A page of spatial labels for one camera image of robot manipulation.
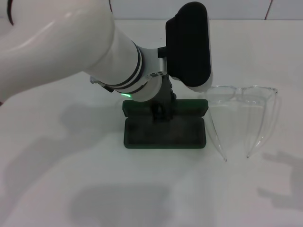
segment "white surface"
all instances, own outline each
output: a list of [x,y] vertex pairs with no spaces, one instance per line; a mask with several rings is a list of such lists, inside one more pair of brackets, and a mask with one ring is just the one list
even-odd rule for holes
[[[198,0],[210,19],[264,19],[270,0]],[[118,19],[170,19],[192,0],[112,0]]]
[[302,10],[302,0],[274,0],[267,18],[275,20],[303,20]]
[[8,18],[7,7],[8,7],[8,1],[0,0],[0,18]]
[[[165,44],[165,21],[117,24],[140,46]],[[203,150],[127,150],[121,96],[80,73],[0,108],[0,226],[302,226],[303,22],[210,25],[214,85],[279,89],[261,151],[246,159],[238,141],[225,163],[209,138]]]

